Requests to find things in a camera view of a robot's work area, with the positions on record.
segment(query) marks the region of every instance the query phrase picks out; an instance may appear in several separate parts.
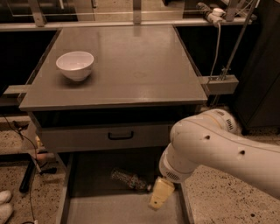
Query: bottle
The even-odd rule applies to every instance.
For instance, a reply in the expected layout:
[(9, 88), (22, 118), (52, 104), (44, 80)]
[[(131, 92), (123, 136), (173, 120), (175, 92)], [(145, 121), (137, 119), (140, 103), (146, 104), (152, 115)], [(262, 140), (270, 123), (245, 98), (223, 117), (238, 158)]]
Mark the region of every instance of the bottle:
[(111, 178), (123, 182), (131, 189), (138, 191), (146, 190), (148, 192), (151, 190), (151, 185), (148, 185), (146, 180), (139, 178), (135, 173), (131, 173), (117, 167), (111, 172)]

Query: object in drawer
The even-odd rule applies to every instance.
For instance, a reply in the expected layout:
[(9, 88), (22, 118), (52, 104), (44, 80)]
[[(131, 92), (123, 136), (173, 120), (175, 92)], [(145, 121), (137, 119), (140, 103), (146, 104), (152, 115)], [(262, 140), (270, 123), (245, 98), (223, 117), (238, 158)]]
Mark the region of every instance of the object in drawer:
[(111, 172), (111, 178), (122, 181), (126, 186), (138, 191), (150, 191), (151, 185), (147, 184), (147, 181), (143, 178), (139, 178), (135, 173), (122, 170), (120, 168), (114, 168)]
[(175, 186), (172, 182), (165, 178), (158, 177), (153, 187), (153, 193), (150, 198), (149, 206), (155, 210), (158, 210), (168, 199), (175, 190)]

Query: drawer front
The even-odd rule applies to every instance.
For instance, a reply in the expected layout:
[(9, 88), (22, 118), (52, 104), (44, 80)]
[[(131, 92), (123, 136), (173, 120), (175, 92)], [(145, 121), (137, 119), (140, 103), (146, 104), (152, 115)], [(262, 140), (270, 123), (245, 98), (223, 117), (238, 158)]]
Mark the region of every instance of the drawer front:
[(44, 146), (53, 152), (166, 146), (170, 124), (76, 129), (42, 129)]

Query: floor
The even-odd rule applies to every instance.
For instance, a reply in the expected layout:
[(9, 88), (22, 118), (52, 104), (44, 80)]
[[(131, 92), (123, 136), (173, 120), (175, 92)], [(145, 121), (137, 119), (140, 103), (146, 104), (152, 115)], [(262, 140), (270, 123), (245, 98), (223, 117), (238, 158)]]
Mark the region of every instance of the floor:
[[(96, 12), (95, 20), (132, 20), (132, 1), (97, 0), (96, 2), (98, 7), (94, 10)], [(145, 11), (143, 20), (182, 18), (183, 9), (184, 1), (181, 0), (172, 1), (168, 7), (165, 7), (161, 0), (143, 0), (143, 11)], [(9, 115), (7, 119), (11, 126), (12, 121), (17, 121), (19, 124), (28, 124), (30, 121), (28, 116), (22, 115)], [(275, 129), (257, 130), (246, 137), (280, 145), (280, 136)], [(32, 151), (32, 146), (26, 146), (21, 137), (10, 129), (5, 119), (0, 117), (0, 159), (4, 155), (21, 155), (30, 151)], [(65, 172), (59, 163), (49, 162), (44, 169), (55, 167), (58, 169), (57, 172), (43, 175), (36, 172), (30, 191), (21, 193), (19, 187), (27, 166), (27, 161), (0, 163), (0, 191), (8, 189), (13, 194), (10, 203), (14, 206), (14, 213), (8, 223), (19, 224), (33, 221), (32, 216), (34, 216), (39, 224), (54, 224)], [(280, 223), (279, 200), (224, 172), (202, 165), (185, 181), (185, 189), (193, 219), (197, 224)]]

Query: drawer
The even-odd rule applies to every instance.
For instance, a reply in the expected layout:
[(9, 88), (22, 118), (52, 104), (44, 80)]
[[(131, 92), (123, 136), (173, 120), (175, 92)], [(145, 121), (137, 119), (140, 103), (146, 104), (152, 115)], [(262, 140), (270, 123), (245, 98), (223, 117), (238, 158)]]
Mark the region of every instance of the drawer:
[(193, 223), (181, 185), (157, 211), (149, 208), (151, 192), (129, 189), (112, 179), (118, 167), (154, 184), (160, 148), (76, 152), (68, 163), (57, 224), (186, 224)]
[(94, 151), (166, 146), (171, 124), (100, 128), (40, 129), (38, 136), (52, 152)]

